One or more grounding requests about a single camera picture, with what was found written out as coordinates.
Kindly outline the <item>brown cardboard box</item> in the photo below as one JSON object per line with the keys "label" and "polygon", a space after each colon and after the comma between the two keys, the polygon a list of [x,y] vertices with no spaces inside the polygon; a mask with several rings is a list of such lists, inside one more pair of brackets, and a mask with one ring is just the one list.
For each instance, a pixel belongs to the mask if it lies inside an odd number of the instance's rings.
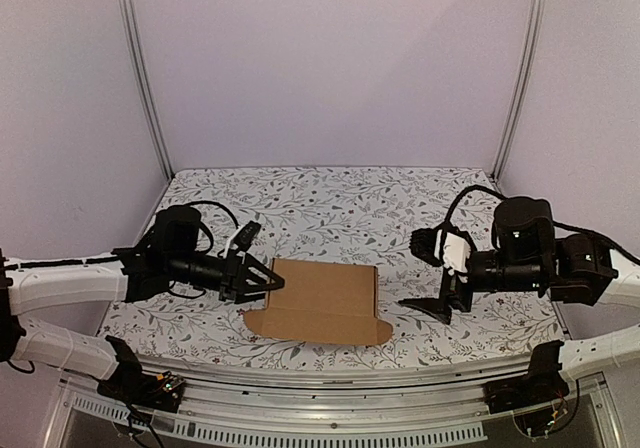
{"label": "brown cardboard box", "polygon": [[276,258],[284,286],[268,294],[265,307],[243,314],[254,334],[315,344],[376,346],[393,334],[379,318],[378,268]]}

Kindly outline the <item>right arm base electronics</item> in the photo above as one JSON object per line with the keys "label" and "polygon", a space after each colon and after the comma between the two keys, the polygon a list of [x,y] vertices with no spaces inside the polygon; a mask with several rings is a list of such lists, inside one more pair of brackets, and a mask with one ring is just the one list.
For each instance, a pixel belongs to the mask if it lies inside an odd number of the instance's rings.
{"label": "right arm base electronics", "polygon": [[518,376],[489,381],[482,386],[483,401],[491,414],[504,413],[549,403],[541,414],[515,415],[516,428],[526,437],[548,436],[564,415],[568,383],[561,377],[560,350],[555,340],[536,346],[527,371]]}

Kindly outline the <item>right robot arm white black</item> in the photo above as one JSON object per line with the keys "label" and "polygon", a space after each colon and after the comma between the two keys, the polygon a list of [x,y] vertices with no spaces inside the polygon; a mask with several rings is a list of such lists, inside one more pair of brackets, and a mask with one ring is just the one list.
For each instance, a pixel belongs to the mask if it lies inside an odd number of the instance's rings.
{"label": "right robot arm white black", "polygon": [[639,305],[639,259],[593,230],[554,220],[544,199],[503,199],[494,210],[489,250],[445,219],[414,231],[412,255],[442,271],[437,297],[400,305],[448,325],[468,313],[477,293],[536,293],[553,302]]}

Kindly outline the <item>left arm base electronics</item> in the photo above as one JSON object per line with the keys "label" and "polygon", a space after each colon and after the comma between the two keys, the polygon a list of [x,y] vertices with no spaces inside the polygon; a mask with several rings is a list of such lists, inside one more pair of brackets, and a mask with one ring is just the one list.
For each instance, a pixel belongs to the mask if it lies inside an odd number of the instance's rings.
{"label": "left arm base electronics", "polygon": [[185,379],[171,371],[145,374],[123,340],[107,336],[106,341],[115,351],[117,365],[109,378],[98,382],[97,393],[126,405],[177,413],[186,388]]}

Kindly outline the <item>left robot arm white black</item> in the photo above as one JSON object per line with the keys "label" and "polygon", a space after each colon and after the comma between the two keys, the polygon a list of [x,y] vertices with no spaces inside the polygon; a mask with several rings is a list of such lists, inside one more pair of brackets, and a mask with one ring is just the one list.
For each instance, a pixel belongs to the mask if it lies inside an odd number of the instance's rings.
{"label": "left robot arm white black", "polygon": [[133,247],[90,258],[1,261],[1,360],[38,362],[109,380],[128,402],[148,394],[148,380],[122,340],[97,338],[29,318],[37,310],[92,301],[134,303],[167,293],[181,283],[214,291],[222,301],[243,304],[284,287],[284,279],[248,250],[259,223],[238,225],[222,253],[198,249],[211,239],[196,204],[156,213]]}

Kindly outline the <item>floral patterned table mat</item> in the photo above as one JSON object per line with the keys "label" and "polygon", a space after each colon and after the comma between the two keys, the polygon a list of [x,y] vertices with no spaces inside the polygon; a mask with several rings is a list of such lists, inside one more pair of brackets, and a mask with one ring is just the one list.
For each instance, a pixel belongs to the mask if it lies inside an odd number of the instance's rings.
{"label": "floral patterned table mat", "polygon": [[412,231],[438,224],[470,185],[486,187],[467,168],[237,168],[179,172],[162,206],[195,201],[219,250],[236,223],[262,225],[252,254],[273,258],[371,265],[379,273],[379,314],[393,327],[378,346],[318,345],[260,337],[244,324],[244,308],[215,294],[195,297],[179,285],[136,304],[114,304],[104,335],[137,353],[217,365],[329,371],[452,365],[528,354],[562,336],[551,303],[534,294],[479,294],[451,323],[398,304],[430,297],[441,275],[409,250]]}

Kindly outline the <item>aluminium front rail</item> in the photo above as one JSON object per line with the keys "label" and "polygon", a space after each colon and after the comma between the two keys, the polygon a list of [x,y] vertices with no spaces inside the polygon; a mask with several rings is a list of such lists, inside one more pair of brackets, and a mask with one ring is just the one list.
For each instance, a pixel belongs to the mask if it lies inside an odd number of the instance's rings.
{"label": "aluminium front rail", "polygon": [[585,376],[563,401],[491,413],[483,387],[524,373],[516,355],[452,365],[329,371],[225,366],[145,356],[145,369],[186,380],[174,413],[130,418],[88,378],[59,383],[47,447],[627,447],[602,373]]}

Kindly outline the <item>right aluminium frame post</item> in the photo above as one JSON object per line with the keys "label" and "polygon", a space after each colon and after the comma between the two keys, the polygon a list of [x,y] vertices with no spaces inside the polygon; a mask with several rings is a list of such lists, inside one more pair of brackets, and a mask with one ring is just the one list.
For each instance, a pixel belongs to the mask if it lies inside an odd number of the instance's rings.
{"label": "right aluminium frame post", "polygon": [[506,165],[517,132],[520,116],[524,107],[527,89],[533,73],[533,65],[544,19],[546,0],[531,0],[525,28],[523,48],[511,100],[509,103],[503,131],[497,153],[492,165],[490,177],[498,186],[505,174]]}

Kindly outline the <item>aluminium frame post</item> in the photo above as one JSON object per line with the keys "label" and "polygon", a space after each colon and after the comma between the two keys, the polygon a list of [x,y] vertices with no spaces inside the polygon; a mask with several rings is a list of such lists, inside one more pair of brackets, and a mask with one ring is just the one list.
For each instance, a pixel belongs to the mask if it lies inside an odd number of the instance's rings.
{"label": "aluminium frame post", "polygon": [[533,65],[544,19],[546,0],[531,0],[525,28],[523,48],[511,100],[509,103],[503,131],[497,153],[492,165],[490,177],[498,186],[505,174],[506,165],[517,132],[520,116],[524,107],[527,89],[533,73]]}
{"label": "aluminium frame post", "polygon": [[162,132],[160,118],[148,75],[139,24],[136,16],[135,2],[134,0],[118,0],[118,3],[140,103],[146,119],[154,152],[164,178],[167,181],[171,181],[175,176],[175,171],[172,166],[169,150]]}

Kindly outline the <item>left aluminium frame post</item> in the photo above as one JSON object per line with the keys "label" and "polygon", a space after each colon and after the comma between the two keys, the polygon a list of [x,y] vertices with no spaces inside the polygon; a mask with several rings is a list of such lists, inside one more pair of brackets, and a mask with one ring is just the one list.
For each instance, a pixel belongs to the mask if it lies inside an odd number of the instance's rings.
{"label": "left aluminium frame post", "polygon": [[146,119],[154,152],[164,178],[167,181],[171,181],[175,176],[175,171],[172,166],[169,150],[162,132],[160,118],[148,75],[139,24],[136,16],[135,2],[134,0],[118,0],[118,3],[140,103]]}

